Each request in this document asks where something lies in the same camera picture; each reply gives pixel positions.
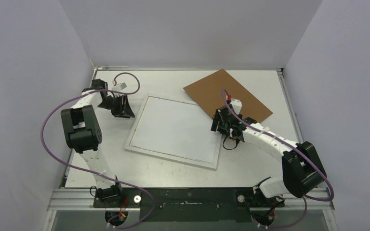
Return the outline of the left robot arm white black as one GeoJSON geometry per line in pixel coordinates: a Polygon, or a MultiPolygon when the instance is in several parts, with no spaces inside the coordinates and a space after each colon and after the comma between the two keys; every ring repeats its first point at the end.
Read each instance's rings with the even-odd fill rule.
{"type": "Polygon", "coordinates": [[[135,114],[126,95],[108,95],[106,90],[105,81],[93,80],[91,87],[83,90],[81,99],[72,107],[61,111],[61,120],[68,147],[79,153],[92,171],[95,179],[95,201],[120,207],[125,203],[126,197],[100,148],[103,135],[95,110],[107,109],[114,117],[119,118],[134,118],[135,114]]]}

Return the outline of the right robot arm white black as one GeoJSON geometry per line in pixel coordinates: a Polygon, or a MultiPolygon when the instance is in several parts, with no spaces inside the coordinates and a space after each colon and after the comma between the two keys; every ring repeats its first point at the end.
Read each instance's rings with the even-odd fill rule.
{"type": "Polygon", "coordinates": [[[325,181],[325,170],[312,143],[288,140],[254,119],[234,113],[225,106],[217,109],[211,130],[234,140],[235,145],[247,142],[258,147],[282,166],[282,176],[268,177],[253,186],[253,200],[258,206],[287,193],[302,198],[325,181]]]}

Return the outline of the white brown backing board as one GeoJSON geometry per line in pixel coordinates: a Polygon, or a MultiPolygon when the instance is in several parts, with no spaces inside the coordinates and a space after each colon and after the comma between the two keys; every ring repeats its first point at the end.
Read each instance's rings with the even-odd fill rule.
{"type": "Polygon", "coordinates": [[[221,97],[221,90],[223,89],[227,90],[231,98],[241,101],[240,114],[243,117],[250,117],[258,122],[263,122],[273,114],[270,109],[223,69],[187,85],[183,89],[210,117],[215,114],[216,109],[225,105],[221,97]]]}

